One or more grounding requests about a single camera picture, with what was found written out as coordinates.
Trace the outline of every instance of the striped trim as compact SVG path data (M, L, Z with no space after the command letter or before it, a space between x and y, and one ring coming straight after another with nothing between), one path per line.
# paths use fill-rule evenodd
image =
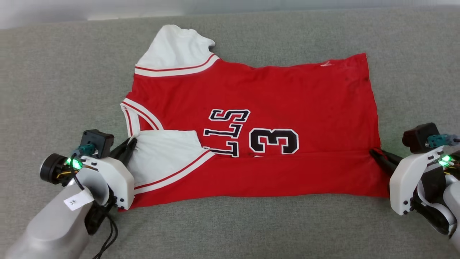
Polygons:
M201 65L190 66L190 67L181 67L181 68L171 68L171 69L151 69L148 67L143 67L139 64L136 64L136 69L134 74L146 76L146 77L169 77L169 76L180 76L180 75L189 75L202 72L209 67L211 67L219 57L215 54L211 54L209 58Z
M122 109L125 109L128 111L126 123L130 124L131 131L133 129L140 130L140 125L139 125L138 119L134 121L134 118L132 116L131 117L129 116L130 112L134 112L138 116L141 116L142 118L144 118L145 121L149 123L149 125L152 127L153 130L163 130L163 125L161 124L160 120L155 115L153 115L153 113L151 113L144 106L138 104L137 102L132 101L128 98L125 98L123 102L120 104L120 106Z
M162 187L165 187L177 180L182 179L189 173L191 173L193 170L197 169L200 165L202 165L204 162L208 161L211 157L214 156L214 153L212 153L209 150L205 150L197 159L195 159L193 162L188 164L186 167L182 168L181 170L161 179L155 182L143 184L140 186L135 186L134 187L134 194L141 194L149 191L153 191Z

